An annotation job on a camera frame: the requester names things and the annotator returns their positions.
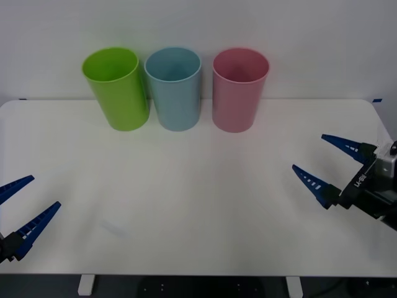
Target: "white wall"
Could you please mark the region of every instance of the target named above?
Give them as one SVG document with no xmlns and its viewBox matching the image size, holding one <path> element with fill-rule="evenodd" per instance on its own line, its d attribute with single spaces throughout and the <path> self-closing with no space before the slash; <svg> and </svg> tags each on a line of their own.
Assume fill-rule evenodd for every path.
<svg viewBox="0 0 397 298">
<path fill-rule="evenodd" d="M 0 0 L 0 97 L 91 97 L 91 52 L 183 45 L 209 98 L 213 57 L 246 46 L 270 60 L 264 97 L 383 98 L 397 137 L 396 15 L 397 0 Z"/>
</svg>

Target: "green cup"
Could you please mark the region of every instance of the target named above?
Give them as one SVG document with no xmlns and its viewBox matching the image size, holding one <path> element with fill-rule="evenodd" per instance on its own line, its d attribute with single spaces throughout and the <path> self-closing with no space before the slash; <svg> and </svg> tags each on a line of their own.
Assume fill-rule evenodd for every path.
<svg viewBox="0 0 397 298">
<path fill-rule="evenodd" d="M 110 126 L 134 130 L 149 117 L 138 57 L 127 48 L 105 48 L 83 63 L 83 73 Z"/>
</svg>

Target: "blue cup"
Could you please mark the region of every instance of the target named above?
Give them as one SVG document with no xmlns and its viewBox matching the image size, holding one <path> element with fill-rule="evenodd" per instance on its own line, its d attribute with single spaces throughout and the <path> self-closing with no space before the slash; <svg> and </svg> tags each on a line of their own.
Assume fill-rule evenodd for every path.
<svg viewBox="0 0 397 298">
<path fill-rule="evenodd" d="M 201 60 L 186 48 L 164 48 L 145 62 L 160 124 L 176 132 L 191 129 L 200 117 Z"/>
</svg>

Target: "white table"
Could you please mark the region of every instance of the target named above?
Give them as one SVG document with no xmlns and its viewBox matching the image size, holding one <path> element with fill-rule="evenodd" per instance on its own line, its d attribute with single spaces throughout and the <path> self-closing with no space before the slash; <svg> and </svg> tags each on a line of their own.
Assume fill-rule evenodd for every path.
<svg viewBox="0 0 397 298">
<path fill-rule="evenodd" d="M 323 209 L 293 163 L 339 188 L 360 165 L 321 140 L 389 141 L 360 100 L 266 100 L 226 133 L 204 100 L 199 123 L 112 130 L 96 101 L 0 108 L 3 184 L 32 174 L 1 207 L 4 235 L 62 203 L 21 261 L 0 273 L 397 276 L 397 232 L 355 207 Z"/>
</svg>

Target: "plastic cup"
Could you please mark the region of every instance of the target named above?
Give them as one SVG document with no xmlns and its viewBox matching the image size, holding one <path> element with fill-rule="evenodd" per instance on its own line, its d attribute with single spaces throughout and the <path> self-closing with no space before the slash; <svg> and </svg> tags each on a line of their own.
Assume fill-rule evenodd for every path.
<svg viewBox="0 0 397 298">
<path fill-rule="evenodd" d="M 243 132 L 254 123 L 269 62 L 249 48 L 231 48 L 213 61 L 212 119 L 226 132 Z"/>
<path fill-rule="evenodd" d="M 145 71 L 160 124 L 172 131 L 192 128 L 200 117 L 201 60 L 186 48 L 152 54 Z"/>
<path fill-rule="evenodd" d="M 127 48 L 105 48 L 83 63 L 83 74 L 111 127 L 134 130 L 149 117 L 139 59 Z"/>
</svg>

